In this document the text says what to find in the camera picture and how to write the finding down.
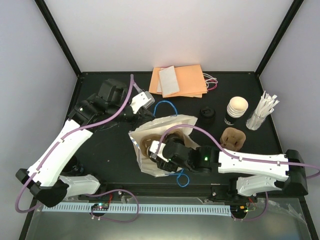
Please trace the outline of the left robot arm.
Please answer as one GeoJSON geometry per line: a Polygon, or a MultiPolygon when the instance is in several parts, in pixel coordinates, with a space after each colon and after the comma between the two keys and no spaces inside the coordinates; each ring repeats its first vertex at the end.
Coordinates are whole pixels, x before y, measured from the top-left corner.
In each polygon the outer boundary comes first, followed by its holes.
{"type": "Polygon", "coordinates": [[[133,78],[129,85],[115,79],[104,80],[97,93],[74,106],[44,154],[29,168],[16,172],[16,178],[23,184],[18,196],[29,189],[41,204],[49,208],[65,198],[78,195],[103,199],[108,188],[97,177],[91,174],[64,176],[63,169],[100,126],[115,121],[130,123],[137,128],[154,120],[148,110],[154,102],[154,97],[140,89],[133,78]]]}

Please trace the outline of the jar of straws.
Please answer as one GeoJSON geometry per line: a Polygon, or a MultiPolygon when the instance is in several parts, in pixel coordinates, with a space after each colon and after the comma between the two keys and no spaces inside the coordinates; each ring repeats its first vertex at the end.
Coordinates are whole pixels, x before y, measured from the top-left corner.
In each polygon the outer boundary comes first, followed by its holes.
{"type": "Polygon", "coordinates": [[[267,116],[273,113],[274,107],[280,102],[277,97],[278,96],[275,94],[270,95],[266,93],[266,91],[263,92],[255,110],[246,121],[246,127],[249,130],[258,130],[266,120],[267,116]]]}

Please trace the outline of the stack of paper cups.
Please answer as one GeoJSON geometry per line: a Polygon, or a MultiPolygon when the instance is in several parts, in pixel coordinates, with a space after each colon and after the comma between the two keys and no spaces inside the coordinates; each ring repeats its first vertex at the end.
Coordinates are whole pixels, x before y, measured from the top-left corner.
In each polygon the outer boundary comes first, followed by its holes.
{"type": "Polygon", "coordinates": [[[231,98],[226,108],[224,122],[229,126],[234,125],[237,119],[245,114],[248,107],[249,103],[245,98],[240,96],[231,98]]]}

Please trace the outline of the blue checkered paper bag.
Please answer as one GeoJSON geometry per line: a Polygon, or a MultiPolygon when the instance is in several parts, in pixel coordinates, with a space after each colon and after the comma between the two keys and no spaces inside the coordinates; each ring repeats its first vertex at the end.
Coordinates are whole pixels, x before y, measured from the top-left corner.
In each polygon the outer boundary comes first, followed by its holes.
{"type": "Polygon", "coordinates": [[[162,103],[169,104],[173,108],[174,114],[155,118],[153,121],[149,121],[136,128],[136,130],[128,133],[133,144],[136,154],[136,161],[140,171],[155,178],[166,177],[169,175],[180,176],[183,174],[183,169],[179,167],[176,172],[168,172],[159,169],[156,163],[150,160],[149,147],[151,146],[152,141],[166,143],[169,138],[176,137],[187,147],[196,148],[199,146],[190,138],[190,134],[192,133],[193,129],[179,126],[195,126],[198,118],[191,115],[179,114],[176,106],[168,100],[161,100],[160,102],[156,103],[153,109],[154,116],[156,115],[158,106],[162,103]],[[179,127],[170,130],[171,127],[176,125],[179,127]]]}

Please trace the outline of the stack of black lids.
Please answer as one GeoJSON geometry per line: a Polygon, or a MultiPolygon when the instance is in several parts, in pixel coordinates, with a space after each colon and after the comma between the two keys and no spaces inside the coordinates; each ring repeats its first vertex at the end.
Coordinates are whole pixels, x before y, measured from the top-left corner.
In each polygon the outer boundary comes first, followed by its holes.
{"type": "Polygon", "coordinates": [[[204,106],[199,110],[199,122],[204,125],[213,124],[216,118],[216,111],[209,107],[204,106]]]}

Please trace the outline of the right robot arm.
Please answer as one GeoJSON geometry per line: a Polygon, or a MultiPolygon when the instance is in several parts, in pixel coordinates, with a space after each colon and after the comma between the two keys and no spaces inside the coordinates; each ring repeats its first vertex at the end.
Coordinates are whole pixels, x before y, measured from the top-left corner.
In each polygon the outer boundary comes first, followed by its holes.
{"type": "Polygon", "coordinates": [[[167,172],[178,168],[199,175],[243,174],[230,180],[228,198],[234,202],[243,197],[270,191],[281,191],[287,197],[303,197],[308,191],[303,159],[296,150],[284,154],[263,155],[221,151],[213,146],[191,148],[182,140],[172,138],[164,143],[152,141],[147,156],[167,172]]]}

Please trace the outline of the brown cardboard cup carrier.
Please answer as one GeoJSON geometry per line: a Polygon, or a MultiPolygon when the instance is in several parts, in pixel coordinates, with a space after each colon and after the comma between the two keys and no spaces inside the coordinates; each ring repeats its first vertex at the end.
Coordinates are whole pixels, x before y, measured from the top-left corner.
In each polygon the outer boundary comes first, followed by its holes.
{"type": "Polygon", "coordinates": [[[245,133],[233,127],[227,127],[220,137],[220,145],[224,149],[234,152],[238,152],[243,147],[245,141],[245,133]]]}

